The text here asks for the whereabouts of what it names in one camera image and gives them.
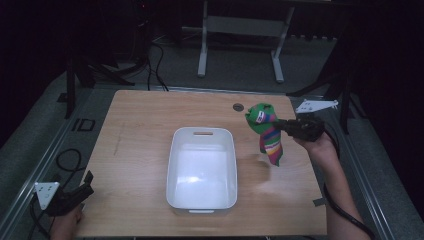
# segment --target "metal stand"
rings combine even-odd
[[[207,37],[208,32],[233,33],[255,36],[279,37],[280,41],[275,50],[271,51],[271,59],[274,66],[275,80],[284,82],[281,70],[280,54],[287,30],[293,16],[294,7],[290,7],[285,21],[270,21],[259,19],[231,18],[208,15],[208,1],[203,3],[203,27],[202,27],[202,48],[200,50],[199,68],[197,75],[206,75],[206,63],[208,56]]]

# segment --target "bin handle cutout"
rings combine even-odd
[[[193,132],[193,135],[196,135],[196,136],[211,136],[211,135],[213,135],[213,132]]]
[[[214,213],[214,210],[189,210],[189,213]]]

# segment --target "wooden tabletop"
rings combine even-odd
[[[306,151],[282,133],[280,167],[259,151],[244,117],[260,102],[295,118],[285,96],[120,90],[89,160],[94,194],[78,237],[325,235],[325,207]],[[233,104],[244,106],[242,112]],[[166,200],[168,160],[181,127],[229,130],[234,139],[238,199],[227,215],[177,215]]]

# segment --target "metal bracket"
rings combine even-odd
[[[59,188],[58,182],[47,182],[47,183],[39,183],[35,184],[35,191],[37,192],[38,202],[40,203],[40,207],[42,210],[46,210],[49,206],[51,200],[56,194],[57,189]]]
[[[337,108],[339,102],[334,101],[310,101],[304,100],[298,108],[296,108],[296,113],[311,113],[316,112],[326,108]]]

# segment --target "rainbow striped sock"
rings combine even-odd
[[[272,122],[278,121],[271,104],[259,103],[245,114],[250,128],[260,135],[259,150],[266,153],[273,165],[279,166],[283,156],[281,131],[274,128]]]

